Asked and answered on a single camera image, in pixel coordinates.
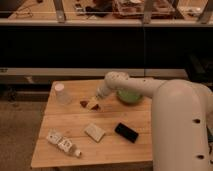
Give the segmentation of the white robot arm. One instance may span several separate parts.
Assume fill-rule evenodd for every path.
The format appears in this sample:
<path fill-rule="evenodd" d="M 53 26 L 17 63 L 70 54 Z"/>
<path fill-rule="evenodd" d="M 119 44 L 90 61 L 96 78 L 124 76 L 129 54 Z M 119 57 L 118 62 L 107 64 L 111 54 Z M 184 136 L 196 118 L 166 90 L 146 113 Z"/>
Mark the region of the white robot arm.
<path fill-rule="evenodd" d="M 89 105 L 97 105 L 116 90 L 152 99 L 153 171 L 213 171 L 206 126 L 206 116 L 213 113 L 213 91 L 184 79 L 133 78 L 109 72 Z"/>

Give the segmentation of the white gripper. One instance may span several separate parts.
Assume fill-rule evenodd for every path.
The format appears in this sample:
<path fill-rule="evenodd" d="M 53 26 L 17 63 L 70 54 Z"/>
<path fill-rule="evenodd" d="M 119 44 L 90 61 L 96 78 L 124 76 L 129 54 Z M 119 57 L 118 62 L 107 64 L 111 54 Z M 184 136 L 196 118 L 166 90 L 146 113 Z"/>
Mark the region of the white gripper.
<path fill-rule="evenodd" d="M 96 97 L 92 97 L 88 104 L 87 104 L 87 108 L 89 110 L 98 110 L 100 109 L 100 104 L 98 100 L 102 100 L 105 99 L 107 97 L 107 90 L 103 87 L 100 87 L 97 89 L 96 91 Z"/>

